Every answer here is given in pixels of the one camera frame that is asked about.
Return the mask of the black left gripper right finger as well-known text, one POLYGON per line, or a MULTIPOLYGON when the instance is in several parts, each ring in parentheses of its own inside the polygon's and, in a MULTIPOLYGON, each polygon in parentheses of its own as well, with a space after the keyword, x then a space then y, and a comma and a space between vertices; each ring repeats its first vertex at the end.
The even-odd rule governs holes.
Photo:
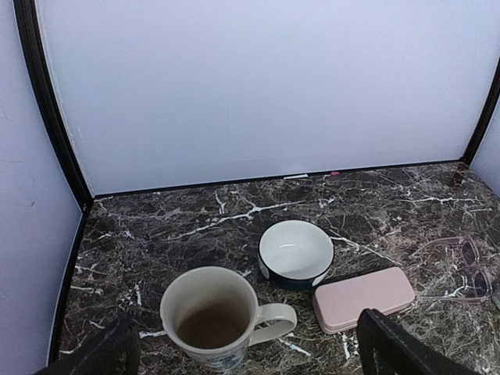
POLYGON ((436 352, 376 309, 364 309, 357 322, 365 374, 474 374, 436 352))

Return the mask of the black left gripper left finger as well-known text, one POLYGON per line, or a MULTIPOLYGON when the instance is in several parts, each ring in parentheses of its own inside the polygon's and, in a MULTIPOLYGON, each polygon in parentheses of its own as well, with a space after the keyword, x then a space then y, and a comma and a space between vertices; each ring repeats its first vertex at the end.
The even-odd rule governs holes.
POLYGON ((37 375, 138 374, 140 354, 137 324, 125 312, 119 312, 74 353, 37 371, 37 375))

